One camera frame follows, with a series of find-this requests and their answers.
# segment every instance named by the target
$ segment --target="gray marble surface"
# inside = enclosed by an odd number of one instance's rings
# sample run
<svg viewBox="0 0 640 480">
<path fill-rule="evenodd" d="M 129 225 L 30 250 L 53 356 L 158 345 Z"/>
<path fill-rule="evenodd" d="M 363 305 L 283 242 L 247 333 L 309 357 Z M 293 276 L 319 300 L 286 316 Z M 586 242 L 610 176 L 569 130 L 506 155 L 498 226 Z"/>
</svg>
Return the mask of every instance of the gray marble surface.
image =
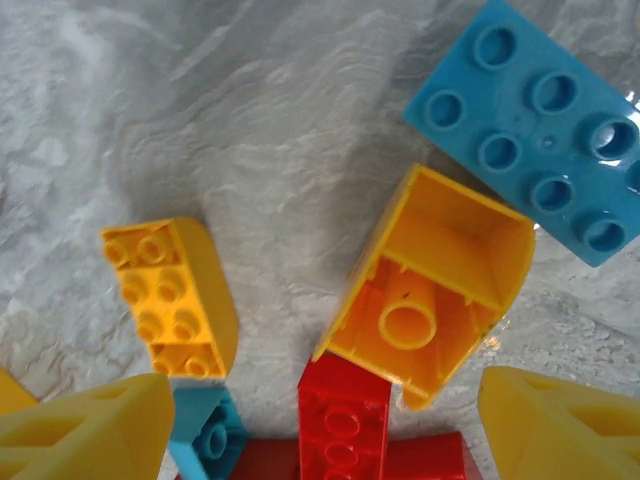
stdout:
<svg viewBox="0 0 640 480">
<path fill-rule="evenodd" d="M 240 414 L 294 436 L 297 379 L 407 168 L 486 192 L 400 119 L 480 3 L 0 0 L 0 364 L 43 400 L 147 371 L 98 231 L 193 215 L 240 316 Z M 638 101 L 635 0 L 513 3 Z M 493 480 L 485 366 L 640 397 L 639 262 L 635 241 L 591 269 L 539 230 L 507 318 L 392 437 L 461 429 Z"/>
</svg>

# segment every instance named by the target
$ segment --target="yellow curved block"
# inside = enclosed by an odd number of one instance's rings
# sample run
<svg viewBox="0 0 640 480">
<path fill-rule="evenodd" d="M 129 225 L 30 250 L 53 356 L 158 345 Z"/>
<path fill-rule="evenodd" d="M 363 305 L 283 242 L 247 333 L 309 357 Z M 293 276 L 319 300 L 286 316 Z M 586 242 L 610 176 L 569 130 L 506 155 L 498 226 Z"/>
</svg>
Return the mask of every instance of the yellow curved block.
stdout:
<svg viewBox="0 0 640 480">
<path fill-rule="evenodd" d="M 204 226 L 177 217 L 104 229 L 102 239 L 153 369 L 170 376 L 226 377 L 236 356 L 238 321 Z"/>
<path fill-rule="evenodd" d="M 502 480 L 640 479 L 640 400 L 509 367 L 478 410 Z"/>
<path fill-rule="evenodd" d="M 426 407 L 511 306 L 535 234 L 519 213 L 414 165 L 354 269 L 325 350 Z"/>
<path fill-rule="evenodd" d="M 169 380 L 128 378 L 2 417 L 1 480 L 155 480 L 175 409 Z"/>
<path fill-rule="evenodd" d="M 0 368 L 0 415 L 24 410 L 37 405 L 38 401 Z"/>
</svg>

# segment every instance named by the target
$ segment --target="blue block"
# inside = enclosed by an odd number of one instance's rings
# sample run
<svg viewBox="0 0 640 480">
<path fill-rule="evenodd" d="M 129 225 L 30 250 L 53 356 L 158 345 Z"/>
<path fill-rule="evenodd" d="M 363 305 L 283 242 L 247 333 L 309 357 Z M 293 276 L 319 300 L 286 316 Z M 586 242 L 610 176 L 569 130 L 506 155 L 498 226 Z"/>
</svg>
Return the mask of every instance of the blue block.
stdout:
<svg viewBox="0 0 640 480">
<path fill-rule="evenodd" d="M 227 480 L 247 443 L 247 432 L 224 387 L 173 392 L 176 419 L 169 452 L 183 480 Z"/>
<path fill-rule="evenodd" d="M 640 233 L 640 113 L 502 0 L 404 117 L 593 267 Z"/>
</svg>

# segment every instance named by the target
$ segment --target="plastic toy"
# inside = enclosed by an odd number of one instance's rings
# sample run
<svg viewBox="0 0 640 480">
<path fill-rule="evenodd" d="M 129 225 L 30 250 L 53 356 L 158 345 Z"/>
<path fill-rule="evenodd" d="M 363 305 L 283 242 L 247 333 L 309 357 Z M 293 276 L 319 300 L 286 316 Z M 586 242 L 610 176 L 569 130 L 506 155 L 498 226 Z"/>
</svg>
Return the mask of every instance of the plastic toy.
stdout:
<svg viewBox="0 0 640 480">
<path fill-rule="evenodd" d="M 380 480 L 391 384 L 332 354 L 298 384 L 300 480 Z"/>
<path fill-rule="evenodd" d="M 640 112 L 502 0 L 405 119 L 591 266 L 640 233 Z"/>
<path fill-rule="evenodd" d="M 38 400 L 33 395 L 0 368 L 0 415 L 14 413 L 37 404 Z"/>
<path fill-rule="evenodd" d="M 177 217 L 108 228 L 102 239 L 153 369 L 226 377 L 236 356 L 238 322 L 207 230 Z"/>
<path fill-rule="evenodd" d="M 230 480 L 299 480 L 298 440 L 249 440 Z"/>
<path fill-rule="evenodd" d="M 478 410 L 502 480 L 640 478 L 640 400 L 509 367 Z"/>
<path fill-rule="evenodd" d="M 460 432 L 389 442 L 384 480 L 482 480 Z"/>
<path fill-rule="evenodd" d="M 3 480 L 156 480 L 174 409 L 146 374 L 2 417 Z"/>
<path fill-rule="evenodd" d="M 179 388 L 169 453 L 184 480 L 227 480 L 247 433 L 224 387 Z"/>
<path fill-rule="evenodd" d="M 351 275 L 329 349 L 426 407 L 504 316 L 529 270 L 526 217 L 415 165 Z"/>
</svg>

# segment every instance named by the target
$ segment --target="red block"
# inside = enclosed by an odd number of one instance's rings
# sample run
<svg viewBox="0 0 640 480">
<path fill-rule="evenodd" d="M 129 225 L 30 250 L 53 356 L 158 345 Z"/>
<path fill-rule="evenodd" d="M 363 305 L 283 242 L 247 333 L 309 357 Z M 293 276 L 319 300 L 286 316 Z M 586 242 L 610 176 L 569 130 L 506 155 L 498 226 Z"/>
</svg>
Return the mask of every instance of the red block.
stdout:
<svg viewBox="0 0 640 480">
<path fill-rule="evenodd" d="M 325 353 L 298 384 L 300 480 L 381 480 L 391 384 Z"/>
<path fill-rule="evenodd" d="M 297 440 L 249 440 L 229 480 L 298 480 Z"/>
<path fill-rule="evenodd" d="M 482 480 L 460 432 L 389 442 L 384 480 Z"/>
</svg>

